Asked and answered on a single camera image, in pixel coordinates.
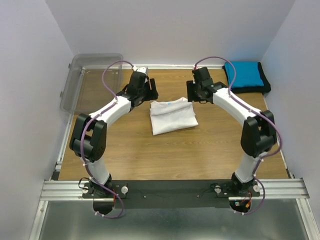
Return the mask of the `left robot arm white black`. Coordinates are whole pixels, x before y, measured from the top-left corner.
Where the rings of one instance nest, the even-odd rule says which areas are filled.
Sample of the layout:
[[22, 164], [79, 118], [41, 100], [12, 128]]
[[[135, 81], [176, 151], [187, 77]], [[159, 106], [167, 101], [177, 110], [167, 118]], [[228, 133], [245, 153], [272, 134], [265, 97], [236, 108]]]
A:
[[147, 67], [135, 68], [129, 83], [113, 100], [89, 115], [79, 114], [71, 135], [69, 148], [81, 158], [93, 183], [93, 191], [101, 198], [113, 193], [112, 177], [103, 161], [107, 146], [108, 128], [120, 117], [128, 114], [143, 102], [156, 100], [159, 94]]

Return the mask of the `aluminium frame rail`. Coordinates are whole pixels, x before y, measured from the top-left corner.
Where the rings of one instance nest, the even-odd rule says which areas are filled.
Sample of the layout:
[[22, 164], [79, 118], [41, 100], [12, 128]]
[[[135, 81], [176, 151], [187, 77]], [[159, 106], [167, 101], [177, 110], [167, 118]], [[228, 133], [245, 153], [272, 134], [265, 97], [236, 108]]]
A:
[[32, 240], [317, 240], [300, 178], [263, 179], [249, 211], [229, 208], [148, 208], [94, 211], [82, 197], [87, 181], [43, 184]]

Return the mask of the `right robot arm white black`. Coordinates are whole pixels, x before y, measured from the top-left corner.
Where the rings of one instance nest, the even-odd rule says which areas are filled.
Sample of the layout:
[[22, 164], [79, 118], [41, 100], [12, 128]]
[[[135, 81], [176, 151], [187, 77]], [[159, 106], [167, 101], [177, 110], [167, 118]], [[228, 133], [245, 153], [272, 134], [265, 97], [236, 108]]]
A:
[[244, 102], [224, 83], [214, 83], [206, 67], [193, 69], [192, 76], [193, 80], [186, 82], [187, 100], [217, 105], [242, 126], [240, 145], [244, 154], [230, 181], [230, 191], [241, 196], [254, 185], [259, 165], [277, 143], [274, 115]]

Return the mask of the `folded blue t shirt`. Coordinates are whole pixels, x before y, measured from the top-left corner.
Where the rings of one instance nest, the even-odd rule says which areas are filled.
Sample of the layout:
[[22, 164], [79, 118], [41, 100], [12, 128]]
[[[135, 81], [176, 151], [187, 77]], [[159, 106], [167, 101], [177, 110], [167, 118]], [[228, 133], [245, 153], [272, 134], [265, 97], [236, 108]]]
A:
[[231, 89], [247, 87], [263, 87], [264, 83], [260, 77], [258, 62], [251, 61], [232, 61], [234, 67], [229, 62], [224, 64], [228, 84], [233, 82], [235, 72], [236, 78], [231, 85]]

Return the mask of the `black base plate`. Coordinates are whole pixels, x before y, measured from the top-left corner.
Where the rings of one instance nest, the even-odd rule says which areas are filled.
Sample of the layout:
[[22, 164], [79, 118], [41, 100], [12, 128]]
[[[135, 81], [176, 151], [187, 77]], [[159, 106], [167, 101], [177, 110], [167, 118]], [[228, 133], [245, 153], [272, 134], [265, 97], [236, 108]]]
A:
[[108, 214], [113, 209], [232, 208], [249, 211], [259, 197], [255, 181], [238, 187], [230, 179], [210, 180], [113, 180], [111, 191], [91, 181], [80, 186], [82, 197], [93, 200], [93, 209]]

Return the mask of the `folded black t shirt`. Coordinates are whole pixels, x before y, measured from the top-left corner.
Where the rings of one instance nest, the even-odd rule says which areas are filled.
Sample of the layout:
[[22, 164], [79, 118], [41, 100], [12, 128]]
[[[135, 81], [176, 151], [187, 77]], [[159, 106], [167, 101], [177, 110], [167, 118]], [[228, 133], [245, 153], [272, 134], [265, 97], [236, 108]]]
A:
[[260, 74], [260, 78], [262, 79], [264, 86], [262, 87], [243, 87], [243, 88], [234, 88], [231, 89], [231, 91], [235, 94], [242, 94], [242, 93], [262, 93], [262, 94], [266, 94], [269, 93], [271, 91], [271, 85], [269, 83], [269, 81], [267, 80], [263, 68], [262, 68], [262, 64], [260, 62], [258, 62], [258, 70], [259, 70], [259, 74]]

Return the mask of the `white t shirt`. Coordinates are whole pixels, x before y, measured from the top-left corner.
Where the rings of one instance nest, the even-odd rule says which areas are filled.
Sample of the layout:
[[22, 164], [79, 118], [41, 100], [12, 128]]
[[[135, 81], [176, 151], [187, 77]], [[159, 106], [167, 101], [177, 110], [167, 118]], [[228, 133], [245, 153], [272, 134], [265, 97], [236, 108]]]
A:
[[152, 101], [149, 114], [154, 136], [199, 125], [193, 104], [185, 97], [174, 101]]

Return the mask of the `clear plastic bin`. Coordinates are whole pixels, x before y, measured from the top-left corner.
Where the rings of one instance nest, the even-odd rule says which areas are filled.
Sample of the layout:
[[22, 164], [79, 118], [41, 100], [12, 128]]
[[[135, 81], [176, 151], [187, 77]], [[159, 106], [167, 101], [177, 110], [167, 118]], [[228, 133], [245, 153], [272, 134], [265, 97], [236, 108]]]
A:
[[123, 82], [119, 53], [78, 54], [69, 64], [69, 73], [61, 92], [60, 109], [71, 114], [93, 113], [108, 104]]

